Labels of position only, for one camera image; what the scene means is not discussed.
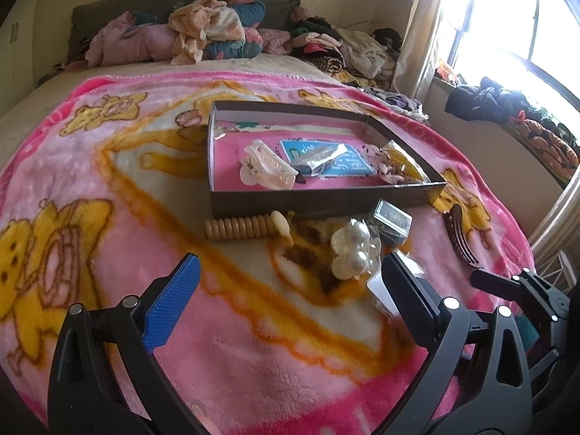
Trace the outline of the white pearl hair accessory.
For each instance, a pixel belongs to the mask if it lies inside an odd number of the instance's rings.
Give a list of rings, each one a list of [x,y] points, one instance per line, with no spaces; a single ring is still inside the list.
[[[367,281],[380,268],[381,239],[364,220],[352,218],[330,238],[334,258],[330,269],[341,281]]]

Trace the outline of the clear box of rhinestone clips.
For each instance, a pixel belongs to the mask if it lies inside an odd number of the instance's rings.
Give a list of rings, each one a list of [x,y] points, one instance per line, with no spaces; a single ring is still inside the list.
[[[403,245],[409,237],[413,218],[390,202],[380,199],[370,214],[370,224],[378,235],[393,247]]]

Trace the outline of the yellow item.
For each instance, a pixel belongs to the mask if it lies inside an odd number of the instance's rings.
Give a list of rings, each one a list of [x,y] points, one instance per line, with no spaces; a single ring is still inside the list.
[[[381,151],[397,175],[407,178],[411,183],[425,184],[430,181],[425,170],[395,140],[390,140]]]

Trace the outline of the white plastic claw clip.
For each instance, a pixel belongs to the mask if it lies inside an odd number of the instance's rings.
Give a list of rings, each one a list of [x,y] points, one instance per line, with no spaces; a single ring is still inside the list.
[[[240,180],[244,185],[271,191],[290,191],[294,187],[299,172],[262,140],[253,140],[244,152],[246,157],[240,169]]]

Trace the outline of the orange patterned cloth on sill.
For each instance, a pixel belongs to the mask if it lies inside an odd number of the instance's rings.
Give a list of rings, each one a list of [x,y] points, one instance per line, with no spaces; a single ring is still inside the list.
[[[512,117],[514,127],[523,144],[539,158],[559,180],[569,182],[575,174],[579,160],[572,147],[551,130],[531,119]]]

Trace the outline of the pink cartoon fleece blanket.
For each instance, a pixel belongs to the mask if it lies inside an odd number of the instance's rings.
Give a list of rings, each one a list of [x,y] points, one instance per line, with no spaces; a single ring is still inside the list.
[[[49,362],[73,302],[105,307],[142,292],[186,253],[200,288],[157,356],[187,403],[226,434],[368,434],[425,352],[356,281],[330,282],[337,221],[297,220],[275,240],[217,244],[207,126],[216,101],[285,103],[368,115],[445,179],[412,210],[405,252],[435,289],[491,310],[443,224],[463,211],[472,251],[508,276],[534,267],[510,211],[454,145],[335,80],[249,72],[64,74],[1,118],[1,364],[39,417]]]

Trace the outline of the beige bed sheet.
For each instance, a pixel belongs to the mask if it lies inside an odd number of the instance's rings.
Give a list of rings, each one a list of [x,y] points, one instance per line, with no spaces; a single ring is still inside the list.
[[[334,79],[307,62],[291,56],[261,54],[254,59],[207,60],[196,65],[172,66],[148,62],[63,72],[32,90],[1,117],[1,163],[6,164],[21,144],[70,93],[95,76],[148,76],[181,72],[223,72],[275,74],[332,83]]]

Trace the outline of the cream curtain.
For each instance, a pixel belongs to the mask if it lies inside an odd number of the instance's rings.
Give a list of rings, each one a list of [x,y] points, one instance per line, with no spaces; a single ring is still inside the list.
[[[443,0],[414,0],[391,89],[421,102],[427,99],[438,59]]]

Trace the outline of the pile of assorted clothes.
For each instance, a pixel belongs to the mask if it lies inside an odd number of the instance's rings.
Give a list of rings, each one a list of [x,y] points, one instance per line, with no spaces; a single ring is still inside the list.
[[[363,33],[333,26],[299,6],[290,14],[292,54],[345,83],[388,87],[402,47],[391,28]]]

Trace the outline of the pink pillow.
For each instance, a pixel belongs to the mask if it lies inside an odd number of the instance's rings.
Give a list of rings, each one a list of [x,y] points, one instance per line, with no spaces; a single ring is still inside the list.
[[[169,61],[176,37],[155,16],[126,11],[94,36],[84,59],[89,68]]]

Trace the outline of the cream built-in wardrobe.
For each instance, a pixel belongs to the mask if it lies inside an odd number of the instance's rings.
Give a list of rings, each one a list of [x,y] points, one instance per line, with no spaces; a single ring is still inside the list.
[[[16,0],[1,26],[1,115],[34,90],[32,36],[37,0]]]

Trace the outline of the pink fluffy cushion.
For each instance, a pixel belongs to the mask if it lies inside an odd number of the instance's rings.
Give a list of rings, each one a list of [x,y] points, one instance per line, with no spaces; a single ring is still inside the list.
[[[262,52],[270,55],[289,55],[293,50],[292,36],[287,30],[258,28]]]

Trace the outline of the orange floral crumpled cloth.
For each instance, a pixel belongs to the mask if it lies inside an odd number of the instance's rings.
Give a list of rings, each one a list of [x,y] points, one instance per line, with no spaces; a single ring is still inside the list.
[[[225,1],[195,0],[174,11],[168,25],[177,33],[172,46],[172,65],[199,63],[210,43],[246,40],[238,14]]]

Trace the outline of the dark blue floral quilt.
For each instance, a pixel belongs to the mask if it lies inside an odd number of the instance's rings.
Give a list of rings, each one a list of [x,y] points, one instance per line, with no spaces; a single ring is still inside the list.
[[[138,40],[153,60],[171,60],[172,65],[199,63],[214,42],[247,40],[238,12],[223,0],[195,0],[173,11],[166,24],[133,26],[123,37]]]

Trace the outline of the window with dark frame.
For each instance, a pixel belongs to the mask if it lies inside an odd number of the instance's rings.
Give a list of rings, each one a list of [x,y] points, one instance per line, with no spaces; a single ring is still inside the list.
[[[564,0],[443,0],[446,61],[469,84],[484,77],[579,121],[579,23]]]

